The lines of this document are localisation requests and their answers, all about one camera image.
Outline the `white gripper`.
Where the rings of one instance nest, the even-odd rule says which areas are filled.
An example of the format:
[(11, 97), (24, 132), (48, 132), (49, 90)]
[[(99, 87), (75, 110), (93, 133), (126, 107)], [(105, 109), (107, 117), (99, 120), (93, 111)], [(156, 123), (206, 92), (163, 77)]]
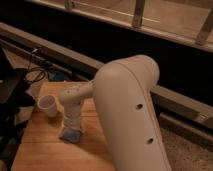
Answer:
[(71, 107), (64, 109), (64, 126), (60, 138), (68, 137), (68, 127), (78, 129), (81, 134), (84, 134), (84, 129), (81, 126), (81, 109), (79, 107)]

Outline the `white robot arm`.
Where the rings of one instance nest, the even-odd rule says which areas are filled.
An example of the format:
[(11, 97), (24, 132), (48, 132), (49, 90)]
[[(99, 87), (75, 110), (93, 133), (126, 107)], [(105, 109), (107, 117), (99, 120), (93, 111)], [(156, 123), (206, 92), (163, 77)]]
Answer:
[(64, 126), (78, 130), (81, 104), (93, 98), (116, 171), (172, 171), (150, 94), (158, 79), (146, 55), (111, 61), (92, 81), (59, 95)]

